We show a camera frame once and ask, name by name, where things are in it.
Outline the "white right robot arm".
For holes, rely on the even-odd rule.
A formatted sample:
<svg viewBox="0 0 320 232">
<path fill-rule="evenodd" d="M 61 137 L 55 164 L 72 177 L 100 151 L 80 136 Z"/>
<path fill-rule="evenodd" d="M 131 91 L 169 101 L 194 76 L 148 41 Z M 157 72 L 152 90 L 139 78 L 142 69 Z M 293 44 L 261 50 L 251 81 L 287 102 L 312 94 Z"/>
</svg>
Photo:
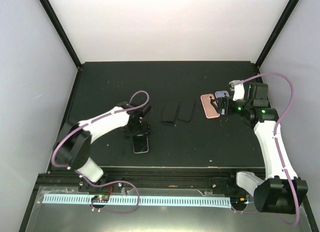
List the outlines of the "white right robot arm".
<svg viewBox="0 0 320 232">
<path fill-rule="evenodd" d="M 279 115 L 269 107 L 269 87 L 264 83 L 250 83 L 248 95 L 239 80 L 230 82 L 233 96 L 207 99 L 209 107 L 219 114 L 239 114 L 253 129 L 258 139 L 265 166 L 265 178 L 253 172 L 240 171 L 228 179 L 227 187 L 232 193 L 246 190 L 259 212 L 297 214 L 307 191 L 307 182 L 298 178 L 293 170 L 281 137 Z"/>
</svg>

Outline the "pink phone case with phone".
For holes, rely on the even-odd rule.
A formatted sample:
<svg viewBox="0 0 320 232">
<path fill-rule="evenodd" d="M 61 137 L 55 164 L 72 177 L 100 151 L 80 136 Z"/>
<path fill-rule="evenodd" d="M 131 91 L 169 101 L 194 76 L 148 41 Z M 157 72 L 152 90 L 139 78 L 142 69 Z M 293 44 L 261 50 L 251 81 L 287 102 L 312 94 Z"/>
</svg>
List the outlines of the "pink phone case with phone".
<svg viewBox="0 0 320 232">
<path fill-rule="evenodd" d="M 214 119 L 214 118 L 220 117 L 220 114 L 216 111 L 215 107 L 211 104 L 211 101 L 214 99 L 215 97 L 213 94 L 204 94 L 200 96 L 204 114 L 207 119 Z"/>
</svg>

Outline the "black smartphone from pink case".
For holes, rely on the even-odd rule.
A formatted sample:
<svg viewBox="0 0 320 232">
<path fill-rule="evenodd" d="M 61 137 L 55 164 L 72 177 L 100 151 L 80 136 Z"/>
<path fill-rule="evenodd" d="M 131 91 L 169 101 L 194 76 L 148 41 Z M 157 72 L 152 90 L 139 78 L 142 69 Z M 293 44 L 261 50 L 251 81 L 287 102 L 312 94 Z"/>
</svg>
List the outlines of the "black smartphone from pink case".
<svg viewBox="0 0 320 232">
<path fill-rule="evenodd" d="M 162 116 L 161 123 L 173 125 L 177 115 L 179 104 L 172 100 L 167 100 Z"/>
</svg>

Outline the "purple phone case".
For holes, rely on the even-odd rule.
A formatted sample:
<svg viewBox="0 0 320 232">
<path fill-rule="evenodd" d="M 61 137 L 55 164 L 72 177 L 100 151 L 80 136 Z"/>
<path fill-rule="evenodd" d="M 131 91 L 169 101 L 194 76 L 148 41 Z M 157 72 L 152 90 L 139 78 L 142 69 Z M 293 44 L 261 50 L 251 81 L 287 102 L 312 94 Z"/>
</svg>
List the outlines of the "purple phone case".
<svg viewBox="0 0 320 232">
<path fill-rule="evenodd" d="M 229 97 L 230 95 L 229 95 L 228 91 L 216 91 L 214 96 L 216 98 L 221 98 L 221 97 Z"/>
</svg>

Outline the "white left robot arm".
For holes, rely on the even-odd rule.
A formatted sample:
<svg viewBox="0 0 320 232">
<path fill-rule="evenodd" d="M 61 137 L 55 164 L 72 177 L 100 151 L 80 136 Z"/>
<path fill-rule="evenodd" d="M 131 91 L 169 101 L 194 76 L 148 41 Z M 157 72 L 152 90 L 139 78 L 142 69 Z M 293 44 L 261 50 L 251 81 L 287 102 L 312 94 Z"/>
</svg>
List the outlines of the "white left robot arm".
<svg viewBox="0 0 320 232">
<path fill-rule="evenodd" d="M 149 152 L 150 125 L 143 118 L 150 109 L 149 104 L 133 107 L 122 102 L 95 118 L 65 123 L 56 140 L 51 164 L 75 171 L 86 177 L 95 191 L 103 191 L 108 180 L 91 158 L 91 145 L 107 133 L 122 128 L 124 137 L 132 140 L 135 154 Z"/>
</svg>

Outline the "black smartphone from purple case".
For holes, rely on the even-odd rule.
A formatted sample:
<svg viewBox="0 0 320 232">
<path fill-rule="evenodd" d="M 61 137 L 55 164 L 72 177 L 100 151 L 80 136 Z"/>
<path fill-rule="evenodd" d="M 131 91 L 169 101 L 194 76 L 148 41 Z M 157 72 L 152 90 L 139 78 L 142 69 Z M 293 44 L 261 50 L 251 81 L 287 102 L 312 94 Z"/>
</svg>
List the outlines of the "black smartphone from purple case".
<svg viewBox="0 0 320 232">
<path fill-rule="evenodd" d="M 194 106 L 194 99 L 183 99 L 180 105 L 178 119 L 185 122 L 190 122 L 193 115 Z"/>
</svg>

